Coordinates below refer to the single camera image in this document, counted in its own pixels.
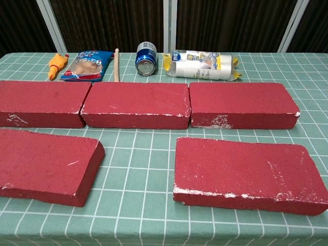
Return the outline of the blue soda can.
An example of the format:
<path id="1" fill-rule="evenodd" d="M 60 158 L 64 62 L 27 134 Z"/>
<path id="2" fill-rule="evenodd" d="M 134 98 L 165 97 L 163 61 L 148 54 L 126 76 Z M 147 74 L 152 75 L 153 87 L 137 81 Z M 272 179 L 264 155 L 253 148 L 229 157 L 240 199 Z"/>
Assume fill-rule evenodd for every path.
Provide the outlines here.
<path id="1" fill-rule="evenodd" d="M 135 67 L 143 76 L 153 74 L 157 66 L 157 49 L 151 42 L 142 42 L 136 51 Z"/>

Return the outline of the blue snack bag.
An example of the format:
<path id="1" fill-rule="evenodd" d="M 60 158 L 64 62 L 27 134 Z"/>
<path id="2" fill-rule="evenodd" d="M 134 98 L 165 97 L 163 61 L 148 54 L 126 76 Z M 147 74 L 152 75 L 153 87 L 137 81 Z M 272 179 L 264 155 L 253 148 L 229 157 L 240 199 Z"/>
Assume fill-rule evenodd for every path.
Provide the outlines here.
<path id="1" fill-rule="evenodd" d="M 64 81 L 102 81 L 112 57 L 113 52 L 111 51 L 79 52 L 60 79 Z"/>

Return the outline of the wooden stick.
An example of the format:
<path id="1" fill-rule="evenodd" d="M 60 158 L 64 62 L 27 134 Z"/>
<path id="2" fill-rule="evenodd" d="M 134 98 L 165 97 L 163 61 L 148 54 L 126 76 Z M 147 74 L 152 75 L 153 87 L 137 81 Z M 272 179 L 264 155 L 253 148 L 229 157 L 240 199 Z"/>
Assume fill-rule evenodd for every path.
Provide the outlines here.
<path id="1" fill-rule="evenodd" d="M 114 81 L 120 82 L 119 78 L 119 49 L 116 48 L 114 52 Z"/>

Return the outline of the clear pack of white rolls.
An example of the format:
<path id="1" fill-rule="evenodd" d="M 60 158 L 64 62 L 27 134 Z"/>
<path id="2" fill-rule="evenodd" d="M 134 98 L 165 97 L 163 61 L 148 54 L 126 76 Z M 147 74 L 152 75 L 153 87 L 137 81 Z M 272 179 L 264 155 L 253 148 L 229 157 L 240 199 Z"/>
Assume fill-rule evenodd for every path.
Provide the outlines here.
<path id="1" fill-rule="evenodd" d="M 234 81 L 241 77 L 238 64 L 231 53 L 174 50 L 163 55 L 163 67 L 172 77 Z"/>

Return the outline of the white partition frame post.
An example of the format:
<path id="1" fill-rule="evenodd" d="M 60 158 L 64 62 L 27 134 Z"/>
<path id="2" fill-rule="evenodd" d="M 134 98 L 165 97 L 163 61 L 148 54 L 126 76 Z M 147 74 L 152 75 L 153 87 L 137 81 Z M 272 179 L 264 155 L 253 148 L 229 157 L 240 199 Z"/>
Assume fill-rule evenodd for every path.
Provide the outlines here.
<path id="1" fill-rule="evenodd" d="M 163 52 L 176 49 L 178 0 L 163 0 Z"/>
<path id="2" fill-rule="evenodd" d="M 67 53 L 68 50 L 57 20 L 55 18 L 50 1 L 36 0 L 36 2 L 46 23 L 57 53 Z"/>
<path id="3" fill-rule="evenodd" d="M 310 0 L 297 0 L 289 23 L 280 42 L 279 48 L 277 50 L 278 53 L 287 52 L 309 2 Z"/>

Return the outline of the green checked tablecloth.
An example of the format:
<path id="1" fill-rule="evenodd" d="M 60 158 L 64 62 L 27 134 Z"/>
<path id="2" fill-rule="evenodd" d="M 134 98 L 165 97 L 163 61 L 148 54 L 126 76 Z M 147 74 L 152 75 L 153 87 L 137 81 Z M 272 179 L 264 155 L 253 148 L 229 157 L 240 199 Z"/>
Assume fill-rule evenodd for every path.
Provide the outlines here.
<path id="1" fill-rule="evenodd" d="M 0 197 L 0 246 L 328 246 L 328 211 L 302 216 L 187 207 L 173 200 L 178 137 L 299 144 L 328 187 L 328 54 L 238 53 L 242 82 L 283 84 L 291 130 L 40 128 L 100 140 L 105 158 L 82 208 Z"/>

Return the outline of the yellow rubber chicken toy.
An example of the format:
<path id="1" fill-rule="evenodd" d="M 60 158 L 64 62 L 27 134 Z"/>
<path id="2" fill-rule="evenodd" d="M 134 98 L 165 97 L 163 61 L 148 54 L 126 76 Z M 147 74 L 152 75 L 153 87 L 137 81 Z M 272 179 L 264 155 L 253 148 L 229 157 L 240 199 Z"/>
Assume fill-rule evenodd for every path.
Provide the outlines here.
<path id="1" fill-rule="evenodd" d="M 53 58 L 49 61 L 49 72 L 48 79 L 53 80 L 56 74 L 65 66 L 69 58 L 69 54 L 65 54 L 64 56 L 56 53 Z"/>

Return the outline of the red brick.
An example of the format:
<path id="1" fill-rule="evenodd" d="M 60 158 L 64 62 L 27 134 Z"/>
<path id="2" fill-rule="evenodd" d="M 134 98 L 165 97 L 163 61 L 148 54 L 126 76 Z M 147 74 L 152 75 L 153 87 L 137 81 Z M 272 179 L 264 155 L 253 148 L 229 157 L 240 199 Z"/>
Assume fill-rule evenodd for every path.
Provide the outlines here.
<path id="1" fill-rule="evenodd" d="M 300 109 L 279 83 L 190 83 L 191 126 L 292 129 Z"/>
<path id="2" fill-rule="evenodd" d="M 95 83 L 81 109 L 93 128 L 184 130 L 191 106 L 187 84 Z"/>
<path id="3" fill-rule="evenodd" d="M 173 199 L 189 206 L 319 215 L 328 190 L 301 145 L 180 137 Z"/>
<path id="4" fill-rule="evenodd" d="M 0 81 L 0 127 L 84 128 L 90 82 Z"/>
<path id="5" fill-rule="evenodd" d="M 104 156 L 94 138 L 0 129 L 0 197 L 83 207 Z"/>

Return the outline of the dark brown curtain panel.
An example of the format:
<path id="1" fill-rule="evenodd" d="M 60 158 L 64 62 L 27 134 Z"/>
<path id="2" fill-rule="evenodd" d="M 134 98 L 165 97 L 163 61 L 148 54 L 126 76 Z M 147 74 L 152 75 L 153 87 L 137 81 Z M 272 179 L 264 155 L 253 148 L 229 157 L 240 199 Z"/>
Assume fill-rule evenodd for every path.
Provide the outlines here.
<path id="1" fill-rule="evenodd" d="M 328 53 L 328 0 L 309 0 L 288 52 Z"/>
<path id="2" fill-rule="evenodd" d="M 55 52 L 36 0 L 0 0 L 0 58 L 16 52 Z"/>
<path id="3" fill-rule="evenodd" d="M 178 0 L 176 48 L 277 52 L 297 0 Z"/>
<path id="4" fill-rule="evenodd" d="M 50 0 L 68 52 L 163 51 L 163 0 Z"/>

